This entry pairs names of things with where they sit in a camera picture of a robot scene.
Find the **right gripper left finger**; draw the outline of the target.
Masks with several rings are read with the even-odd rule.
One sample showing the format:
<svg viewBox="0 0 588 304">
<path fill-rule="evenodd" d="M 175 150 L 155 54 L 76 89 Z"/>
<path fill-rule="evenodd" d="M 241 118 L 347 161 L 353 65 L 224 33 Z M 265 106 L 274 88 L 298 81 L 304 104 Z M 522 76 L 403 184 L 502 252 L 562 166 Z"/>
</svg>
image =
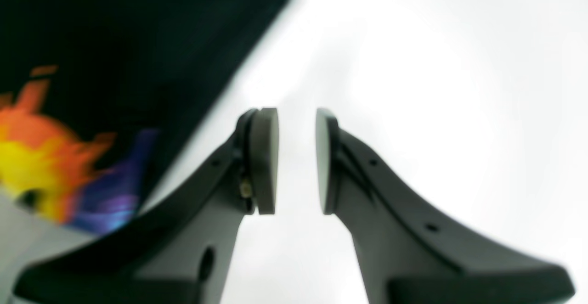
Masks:
<svg viewBox="0 0 588 304">
<path fill-rule="evenodd" d="M 117 231 L 28 266 L 16 304 L 218 304 L 243 217 L 274 214 L 275 108 L 250 109 L 166 199 Z"/>
</svg>

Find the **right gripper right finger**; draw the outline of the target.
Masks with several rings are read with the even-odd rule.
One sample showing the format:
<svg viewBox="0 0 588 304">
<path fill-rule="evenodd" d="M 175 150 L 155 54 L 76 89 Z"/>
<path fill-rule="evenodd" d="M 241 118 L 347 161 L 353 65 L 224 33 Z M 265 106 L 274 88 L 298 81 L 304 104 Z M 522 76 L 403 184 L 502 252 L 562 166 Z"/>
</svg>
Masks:
<svg viewBox="0 0 588 304">
<path fill-rule="evenodd" d="M 370 304 L 564 304 L 575 295 L 562 266 L 439 211 L 325 108 L 316 145 L 322 211 L 350 232 Z"/>
</svg>

